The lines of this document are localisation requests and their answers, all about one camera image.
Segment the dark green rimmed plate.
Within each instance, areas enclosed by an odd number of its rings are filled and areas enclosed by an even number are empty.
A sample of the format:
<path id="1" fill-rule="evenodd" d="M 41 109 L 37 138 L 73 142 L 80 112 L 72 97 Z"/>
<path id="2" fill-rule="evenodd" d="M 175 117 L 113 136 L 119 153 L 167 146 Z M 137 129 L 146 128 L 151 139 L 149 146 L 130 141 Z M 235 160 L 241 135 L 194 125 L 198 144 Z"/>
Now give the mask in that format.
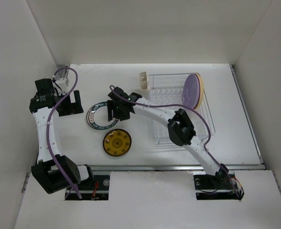
<path id="1" fill-rule="evenodd" d="M 108 120 L 107 102 L 93 105 L 86 113 L 86 122 L 94 130 L 108 130 L 113 128 L 118 119 Z"/>

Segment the yellow rimmed amber plate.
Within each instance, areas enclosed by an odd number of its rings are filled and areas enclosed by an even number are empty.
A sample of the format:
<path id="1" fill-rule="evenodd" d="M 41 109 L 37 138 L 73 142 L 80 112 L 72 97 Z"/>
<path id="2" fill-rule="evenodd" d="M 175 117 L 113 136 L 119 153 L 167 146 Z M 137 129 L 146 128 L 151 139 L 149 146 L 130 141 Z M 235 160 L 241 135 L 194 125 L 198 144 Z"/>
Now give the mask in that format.
<path id="1" fill-rule="evenodd" d="M 102 142 L 103 150 L 112 157 L 121 157 L 127 154 L 131 145 L 131 135 L 123 129 L 109 131 Z"/>

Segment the purple plastic plate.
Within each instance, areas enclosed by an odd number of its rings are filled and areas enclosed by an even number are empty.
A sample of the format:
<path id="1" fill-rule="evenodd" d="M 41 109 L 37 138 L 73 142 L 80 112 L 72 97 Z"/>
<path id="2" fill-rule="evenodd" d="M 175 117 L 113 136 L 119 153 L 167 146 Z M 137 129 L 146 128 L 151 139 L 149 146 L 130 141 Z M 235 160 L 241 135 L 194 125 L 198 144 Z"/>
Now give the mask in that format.
<path id="1" fill-rule="evenodd" d="M 196 74 L 190 74 L 184 83 L 182 91 L 183 105 L 195 109 L 200 100 L 200 80 Z"/>

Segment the beige plastic plate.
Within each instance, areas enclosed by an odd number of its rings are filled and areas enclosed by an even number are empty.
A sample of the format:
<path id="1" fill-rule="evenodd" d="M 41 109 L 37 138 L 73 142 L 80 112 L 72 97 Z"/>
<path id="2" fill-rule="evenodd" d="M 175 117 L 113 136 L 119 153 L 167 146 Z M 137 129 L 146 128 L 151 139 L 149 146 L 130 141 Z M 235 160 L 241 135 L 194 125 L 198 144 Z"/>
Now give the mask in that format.
<path id="1" fill-rule="evenodd" d="M 199 98 L 197 99 L 197 104 L 195 105 L 194 109 L 198 109 L 199 106 L 201 105 L 203 97 L 204 97 L 204 85 L 203 85 L 203 81 L 202 81 L 201 76 L 198 73 L 196 73 L 195 75 L 196 75 L 197 80 L 199 82 L 198 83 L 198 96 L 199 96 Z"/>

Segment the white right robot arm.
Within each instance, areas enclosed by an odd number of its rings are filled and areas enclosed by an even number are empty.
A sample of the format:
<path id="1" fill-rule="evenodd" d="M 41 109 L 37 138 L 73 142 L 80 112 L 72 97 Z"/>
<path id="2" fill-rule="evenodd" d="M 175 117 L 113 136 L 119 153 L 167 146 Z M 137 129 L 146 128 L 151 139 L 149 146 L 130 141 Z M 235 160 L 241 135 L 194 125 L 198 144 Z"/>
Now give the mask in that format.
<path id="1" fill-rule="evenodd" d="M 130 119 L 130 114 L 142 115 L 167 128 L 169 139 L 186 149 L 199 162 L 212 187 L 225 184 L 228 169 L 218 162 L 196 134 L 195 127 L 182 104 L 155 105 L 138 93 L 126 94 L 121 88 L 110 86 L 107 101 L 108 118 L 120 121 Z"/>

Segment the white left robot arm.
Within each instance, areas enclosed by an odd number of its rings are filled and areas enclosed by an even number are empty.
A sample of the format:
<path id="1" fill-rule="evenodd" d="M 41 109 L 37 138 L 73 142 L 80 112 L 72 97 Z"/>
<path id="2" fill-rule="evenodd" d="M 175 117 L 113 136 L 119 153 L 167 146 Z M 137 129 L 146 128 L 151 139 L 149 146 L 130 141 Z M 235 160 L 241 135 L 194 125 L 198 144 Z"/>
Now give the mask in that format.
<path id="1" fill-rule="evenodd" d="M 39 140 L 39 152 L 31 173 L 42 188 L 52 194 L 71 187 L 90 189 L 95 178 L 89 165 L 76 165 L 64 155 L 60 146 L 58 119 L 62 116 L 82 114 L 80 92 L 74 91 L 75 102 L 65 94 L 66 84 L 52 79 L 35 81 L 37 92 L 30 101 Z"/>

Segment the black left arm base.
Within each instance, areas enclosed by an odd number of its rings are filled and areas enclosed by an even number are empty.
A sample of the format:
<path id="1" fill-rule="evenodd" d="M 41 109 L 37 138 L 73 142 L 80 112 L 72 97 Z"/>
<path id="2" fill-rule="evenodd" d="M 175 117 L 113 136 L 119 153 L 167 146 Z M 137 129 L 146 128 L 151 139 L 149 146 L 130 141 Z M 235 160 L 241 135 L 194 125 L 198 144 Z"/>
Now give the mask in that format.
<path id="1" fill-rule="evenodd" d="M 66 189 L 64 200 L 105 201 L 109 200 L 110 175 L 95 175 L 95 181 L 82 181 L 78 185 L 82 198 L 70 188 Z"/>

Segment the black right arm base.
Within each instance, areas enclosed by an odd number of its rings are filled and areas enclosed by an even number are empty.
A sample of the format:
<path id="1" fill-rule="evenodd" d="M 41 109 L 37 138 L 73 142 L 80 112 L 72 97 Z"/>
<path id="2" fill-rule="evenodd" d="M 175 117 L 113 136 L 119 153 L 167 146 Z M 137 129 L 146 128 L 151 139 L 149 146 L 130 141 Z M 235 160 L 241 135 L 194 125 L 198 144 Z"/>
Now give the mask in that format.
<path id="1" fill-rule="evenodd" d="M 235 177 L 229 173 L 230 178 L 219 181 L 216 177 L 197 174 L 194 175 L 194 186 L 197 200 L 242 200 L 245 192 Z"/>

